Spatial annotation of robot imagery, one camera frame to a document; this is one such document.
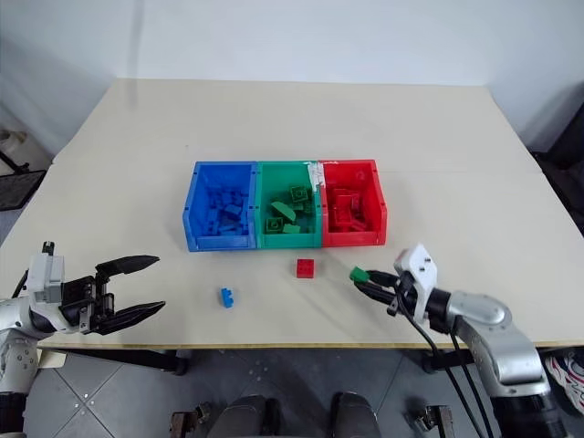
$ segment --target sneaker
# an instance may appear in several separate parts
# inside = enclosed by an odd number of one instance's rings
[[[547,371],[560,385],[576,410],[584,415],[584,367],[574,358],[567,356],[548,357],[545,360]]]

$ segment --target bin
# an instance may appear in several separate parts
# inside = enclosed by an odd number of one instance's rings
[[[256,248],[256,162],[197,162],[182,212],[189,251]]]
[[[321,161],[322,245],[385,245],[387,206],[374,160]]]
[[[255,190],[258,248],[316,248],[322,244],[318,181],[309,168],[317,162],[259,162]],[[293,219],[282,213],[291,210]]]

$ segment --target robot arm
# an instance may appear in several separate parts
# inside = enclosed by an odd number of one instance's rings
[[[394,267],[398,276],[356,268],[351,279],[361,292],[387,304],[390,315],[398,313],[399,295],[415,322],[428,318],[431,329],[464,341],[504,437],[568,436],[537,351],[507,306],[488,296],[435,288],[436,265],[422,245],[403,251]]]
[[[55,332],[107,335],[154,315],[164,301],[114,311],[106,285],[111,276],[129,274],[157,262],[136,255],[96,266],[95,276],[64,282],[64,260],[46,242],[32,258],[12,298],[0,302],[0,437],[24,437],[22,413],[37,374],[37,343]],[[21,289],[27,297],[19,297]]]

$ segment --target black cable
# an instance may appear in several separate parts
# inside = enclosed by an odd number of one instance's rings
[[[466,380],[468,381],[468,386],[471,387],[471,391],[473,392],[474,399],[476,400],[476,404],[478,405],[478,410],[481,412],[481,416],[483,417],[483,422],[485,423],[486,434],[489,435],[489,438],[494,438],[493,430],[491,429],[491,423],[489,422],[488,417],[486,416],[485,406],[483,405],[483,401],[481,397],[478,395],[478,390],[475,386],[475,381],[471,377],[471,373],[468,372],[468,367],[464,362],[463,353],[460,350],[460,346],[458,345],[458,341],[456,340],[456,336],[451,333],[450,338],[453,340],[454,350],[456,351],[456,355],[460,360],[460,364],[463,367],[464,375],[466,376]]]
[[[460,389],[460,385],[458,384],[458,381],[456,381],[456,378],[454,377],[453,372],[450,370],[450,367],[448,366],[448,364],[444,360],[444,355],[442,354],[441,351],[438,350],[438,347],[436,347],[436,344],[434,344],[433,340],[430,338],[430,336],[428,336],[428,333],[426,333],[425,330],[422,327],[420,327],[420,325],[416,321],[413,320],[412,315],[410,314],[410,312],[408,312],[405,305],[403,304],[402,293],[399,290],[396,290],[396,292],[397,292],[396,295],[398,298],[398,305],[400,307],[400,312],[408,319],[408,321],[410,321],[410,324],[412,324],[413,327],[418,331],[418,333],[420,333],[422,335],[422,337],[426,340],[426,342],[428,342],[428,345],[430,345],[430,348],[432,349],[433,355],[436,356],[444,364],[444,370],[446,371],[446,374],[448,375],[450,382],[453,384],[454,389],[456,390],[456,394],[458,394],[458,398],[460,399],[461,403],[464,406],[464,410],[466,411],[466,415],[468,415],[468,418],[471,421],[471,423],[473,424],[473,427],[476,430],[476,433],[478,434],[479,438],[485,438],[485,436],[483,435],[483,431],[481,431],[481,428],[478,424],[478,421],[476,420],[475,416],[473,415],[473,412],[471,411],[471,408],[468,405],[466,398],[464,397],[463,391]]]
[[[25,273],[22,275],[22,278],[20,278],[20,281],[16,285],[15,293],[12,294],[12,298],[18,297],[18,295],[20,294],[20,291],[25,286],[27,278],[28,278],[28,269],[25,271]]]

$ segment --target white table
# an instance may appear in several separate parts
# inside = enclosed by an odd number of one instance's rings
[[[358,158],[380,170],[385,246],[187,251],[195,161]],[[539,346],[584,342],[584,240],[483,88],[118,79],[0,248],[4,297],[47,239],[67,279],[159,256],[109,290],[117,308],[167,302],[136,327],[49,347],[425,347],[348,280],[355,265],[391,270],[418,241],[440,288],[503,300]],[[295,278],[298,257],[316,259],[317,278]],[[220,305],[221,287],[235,291],[234,308]]]

